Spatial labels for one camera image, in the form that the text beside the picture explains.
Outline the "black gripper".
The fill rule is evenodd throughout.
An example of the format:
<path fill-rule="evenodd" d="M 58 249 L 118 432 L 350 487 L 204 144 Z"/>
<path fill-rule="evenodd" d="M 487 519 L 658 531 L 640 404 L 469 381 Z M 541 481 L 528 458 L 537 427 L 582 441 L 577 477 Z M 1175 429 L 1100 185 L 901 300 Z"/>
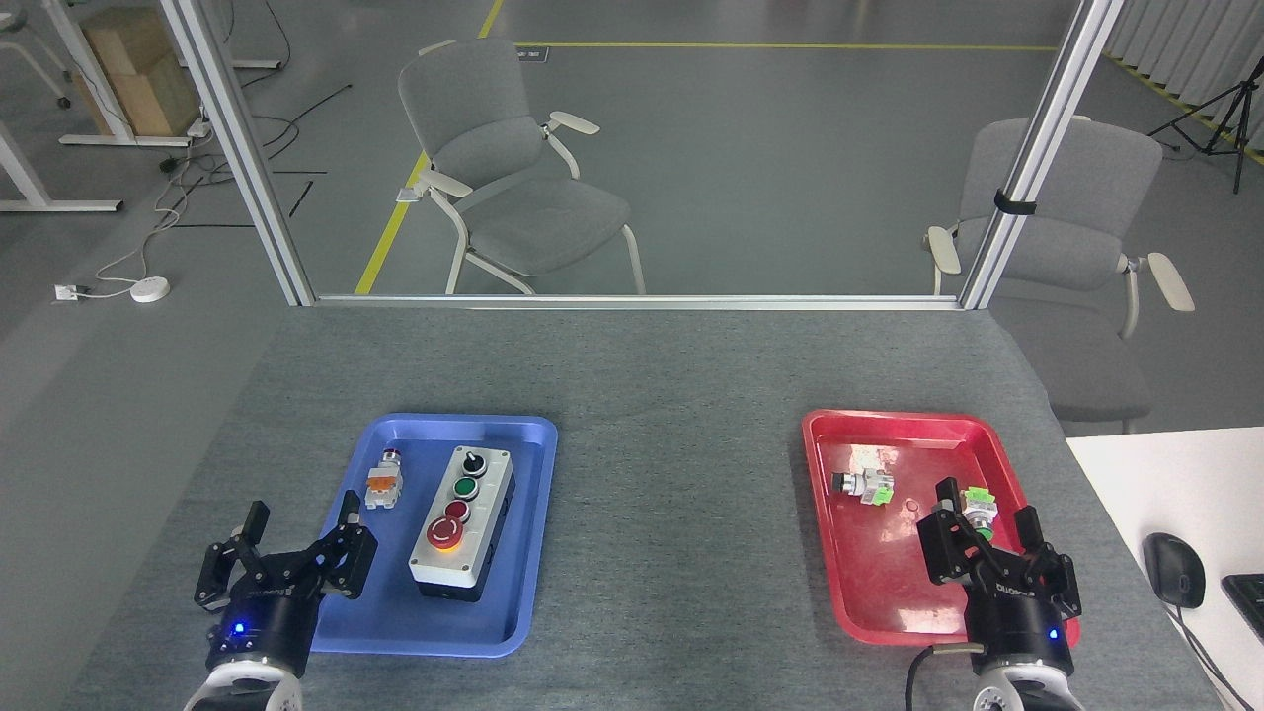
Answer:
<path fill-rule="evenodd" d="M 937 483 L 937 505 L 916 522 L 932 584 L 964 584 L 964 622 L 971 643 L 983 645 L 972 667 L 983 676 L 1001 665 L 1047 665 L 1071 676 L 1066 620 L 1082 614 L 1069 555 L 1044 540 L 1034 506 L 1014 515 L 1023 554 L 1018 579 L 1025 595 L 999 584 L 999 560 L 991 541 L 999 515 L 996 496 L 983 487 L 959 490 L 957 478 Z"/>
<path fill-rule="evenodd" d="M 209 671 L 257 660 L 305 676 L 322 593 L 360 598 L 364 591 L 378 541 L 362 522 L 360 509 L 360 495 L 344 491 L 334 528 L 284 563 L 288 584 L 281 587 L 257 584 L 270 579 L 257 550 L 270 517 L 263 501 L 250 504 L 245 521 L 225 543 L 209 544 L 193 593 L 198 607 L 214 612 L 226 606 L 234 566 L 241 562 L 246 572 L 233 584 L 220 621 L 209 629 Z"/>

